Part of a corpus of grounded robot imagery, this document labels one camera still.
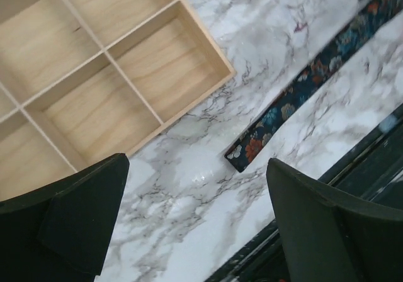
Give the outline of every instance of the floral pattern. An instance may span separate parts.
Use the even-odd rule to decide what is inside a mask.
[[[245,170],[282,124],[402,8],[403,0],[371,0],[236,140],[225,158],[239,172]]]

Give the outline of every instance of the marble surface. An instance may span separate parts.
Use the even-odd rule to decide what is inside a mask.
[[[130,160],[97,282],[202,282],[273,219],[266,163],[318,178],[403,100],[403,15],[238,173],[227,147],[357,9],[356,0],[189,0],[238,75]]]

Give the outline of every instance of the navy blue floral fabric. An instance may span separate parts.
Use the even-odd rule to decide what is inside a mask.
[[[239,172],[245,170],[282,124],[399,13],[402,5],[403,0],[371,0],[236,140],[225,158]]]

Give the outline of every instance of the wooden organizer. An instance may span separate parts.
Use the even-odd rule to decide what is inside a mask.
[[[234,76],[185,0],[0,8],[0,201],[132,155]]]

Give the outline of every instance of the wooden tray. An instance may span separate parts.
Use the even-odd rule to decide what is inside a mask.
[[[185,0],[0,8],[0,201],[132,155],[234,76]]]

